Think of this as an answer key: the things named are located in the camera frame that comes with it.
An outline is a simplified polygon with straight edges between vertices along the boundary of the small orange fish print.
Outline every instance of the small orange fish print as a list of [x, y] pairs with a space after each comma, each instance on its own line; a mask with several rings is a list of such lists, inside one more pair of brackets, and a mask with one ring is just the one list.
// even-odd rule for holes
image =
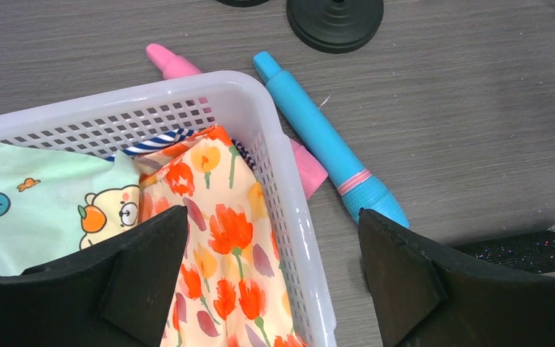
[[31, 179], [31, 178], [25, 179], [24, 183], [18, 184], [18, 192], [22, 193], [26, 189], [30, 189], [34, 187], [38, 183], [41, 183], [41, 181], [38, 179]]

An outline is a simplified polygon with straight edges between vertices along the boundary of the light green fabric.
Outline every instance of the light green fabric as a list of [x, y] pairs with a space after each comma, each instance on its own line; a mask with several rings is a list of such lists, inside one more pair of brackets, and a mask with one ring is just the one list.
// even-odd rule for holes
[[0, 143], [0, 275], [129, 230], [138, 206], [139, 172], [122, 152], [109, 162]]

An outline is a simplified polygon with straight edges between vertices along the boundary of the black disc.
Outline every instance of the black disc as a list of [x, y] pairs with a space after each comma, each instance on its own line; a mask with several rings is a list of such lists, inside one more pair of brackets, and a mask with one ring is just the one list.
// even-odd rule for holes
[[365, 46], [384, 17], [383, 0], [288, 0], [288, 22], [306, 45], [325, 53]]
[[232, 7], [252, 7], [252, 6], [264, 4], [269, 0], [216, 0], [216, 1]]

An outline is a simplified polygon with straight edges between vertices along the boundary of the white plastic basket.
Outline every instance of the white plastic basket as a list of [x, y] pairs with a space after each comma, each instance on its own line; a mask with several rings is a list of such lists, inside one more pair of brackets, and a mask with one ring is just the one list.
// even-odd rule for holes
[[211, 72], [2, 114], [0, 142], [106, 158], [169, 130], [215, 123], [257, 163], [297, 333], [310, 347], [335, 347], [335, 313], [291, 144], [252, 77]]

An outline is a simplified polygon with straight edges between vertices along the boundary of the tabletop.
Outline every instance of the tabletop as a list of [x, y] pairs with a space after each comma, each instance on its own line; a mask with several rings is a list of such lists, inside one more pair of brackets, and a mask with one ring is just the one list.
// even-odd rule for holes
[[[298, 40], [283, 0], [0, 0], [0, 113], [158, 81], [151, 42], [256, 78], [252, 56], [270, 51], [424, 236], [555, 221], [554, 0], [386, 0], [374, 39], [341, 55]], [[309, 207], [338, 345], [380, 345], [355, 223], [328, 181]]]

